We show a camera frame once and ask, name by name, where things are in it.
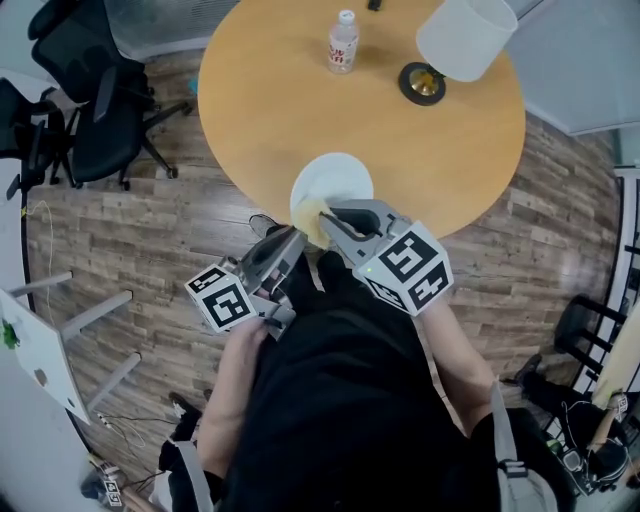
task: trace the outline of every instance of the office chair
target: office chair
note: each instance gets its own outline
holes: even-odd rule
[[[127,166],[141,148],[172,179],[170,167],[146,137],[146,132],[182,111],[188,102],[159,111],[147,85],[144,64],[123,57],[116,48],[103,0],[49,0],[29,25],[35,40],[31,55],[80,107],[73,147],[72,174],[78,183],[106,178],[119,172],[125,180]],[[145,112],[156,115],[144,119]]]
[[[47,116],[32,124],[32,116]],[[60,164],[73,185],[67,152],[73,142],[71,126],[65,127],[64,116],[51,101],[31,103],[6,78],[0,78],[0,158],[22,161],[21,173],[7,190],[10,200],[20,190],[23,194],[44,183],[45,170],[53,164],[51,183]]]

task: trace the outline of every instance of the white lamp shade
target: white lamp shade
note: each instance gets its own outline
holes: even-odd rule
[[[480,78],[518,28],[504,0],[445,0],[418,29],[425,61],[460,82]]]

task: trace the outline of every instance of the white plate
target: white plate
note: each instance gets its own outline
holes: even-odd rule
[[[373,199],[369,171],[347,153],[327,153],[311,161],[291,190],[291,212],[303,199]]]

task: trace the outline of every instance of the table lamp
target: table lamp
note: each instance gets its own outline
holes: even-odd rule
[[[404,67],[400,90],[418,105],[434,105],[446,92],[445,76],[478,80],[517,28],[504,0],[445,0],[418,29],[416,42],[426,62]]]

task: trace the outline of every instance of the yellow sponge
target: yellow sponge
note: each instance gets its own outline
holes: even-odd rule
[[[309,242],[328,249],[331,239],[320,226],[320,214],[333,215],[324,199],[304,199],[291,213],[293,225],[309,238]]]

